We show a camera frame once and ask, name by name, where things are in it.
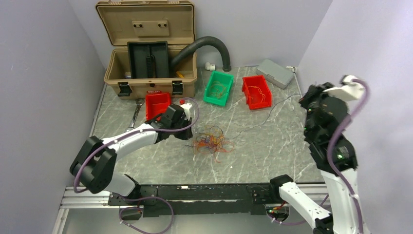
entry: label on toolbox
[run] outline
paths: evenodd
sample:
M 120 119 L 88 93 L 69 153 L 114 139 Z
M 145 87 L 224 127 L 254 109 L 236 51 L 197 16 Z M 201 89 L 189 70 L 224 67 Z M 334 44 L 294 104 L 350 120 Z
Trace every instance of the label on toolbox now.
M 148 90 L 146 91 L 147 94 L 160 94 L 162 91 L 160 90 Z

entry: wrench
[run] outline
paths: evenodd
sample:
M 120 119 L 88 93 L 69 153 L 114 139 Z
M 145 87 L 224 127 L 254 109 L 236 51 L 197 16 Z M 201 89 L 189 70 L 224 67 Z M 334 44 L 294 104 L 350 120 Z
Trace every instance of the wrench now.
M 139 110 L 141 109 L 143 103 L 145 103 L 145 100 L 143 98 L 136 100 L 136 109 L 135 109 L 135 112 L 133 113 L 132 121 L 129 124 L 129 127 L 127 127 L 124 132 L 129 132 L 130 130 L 135 129 L 136 118 L 138 117 Z

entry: red part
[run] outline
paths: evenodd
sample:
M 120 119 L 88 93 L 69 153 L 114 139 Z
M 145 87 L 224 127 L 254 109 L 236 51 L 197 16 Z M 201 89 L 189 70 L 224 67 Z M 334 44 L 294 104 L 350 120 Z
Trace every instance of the red part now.
M 172 104 L 169 93 L 148 94 L 145 97 L 146 120 L 153 119 L 156 115 L 164 113 Z
M 243 82 L 242 91 L 250 110 L 271 107 L 272 95 L 263 75 L 244 77 Z

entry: toolbox latch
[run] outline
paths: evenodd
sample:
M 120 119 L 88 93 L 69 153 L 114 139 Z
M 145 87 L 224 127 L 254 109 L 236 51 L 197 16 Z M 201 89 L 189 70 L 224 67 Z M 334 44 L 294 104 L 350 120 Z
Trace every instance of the toolbox latch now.
M 118 85 L 119 85 L 119 89 L 120 89 L 118 97 L 129 97 L 131 95 L 132 89 L 129 86 L 129 83 L 119 82 Z
M 182 95 L 184 94 L 184 85 L 182 80 L 172 81 L 172 95 Z

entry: orange wire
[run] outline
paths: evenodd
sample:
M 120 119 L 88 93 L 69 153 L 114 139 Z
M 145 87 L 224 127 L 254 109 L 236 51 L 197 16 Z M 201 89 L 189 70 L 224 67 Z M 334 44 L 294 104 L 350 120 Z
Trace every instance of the orange wire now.
M 263 102 L 264 99 L 265 99 L 265 94 L 263 93 L 263 91 L 261 90 L 261 88 L 260 88 L 260 87 L 257 87 L 257 86 L 250 86 L 250 88 L 257 88 L 257 89 L 258 89 L 258 91 L 260 92 L 261 96 L 263 97 L 263 98 L 261 99 L 261 102 Z
M 285 204 L 286 204 L 286 201 L 284 201 L 280 206 L 274 207 L 273 210 L 277 211 L 277 210 L 281 209 Z

